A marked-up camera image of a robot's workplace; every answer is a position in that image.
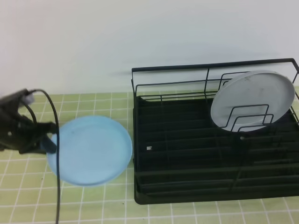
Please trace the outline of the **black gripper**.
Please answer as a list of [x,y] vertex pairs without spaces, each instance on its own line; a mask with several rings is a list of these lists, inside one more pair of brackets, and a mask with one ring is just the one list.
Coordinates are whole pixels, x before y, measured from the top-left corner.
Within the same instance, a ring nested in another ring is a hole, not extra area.
[[31,93],[22,89],[0,98],[0,149],[30,153],[36,149],[40,140],[38,153],[55,154],[56,144],[47,136],[56,134],[57,126],[53,122],[37,122],[29,104],[33,101]]

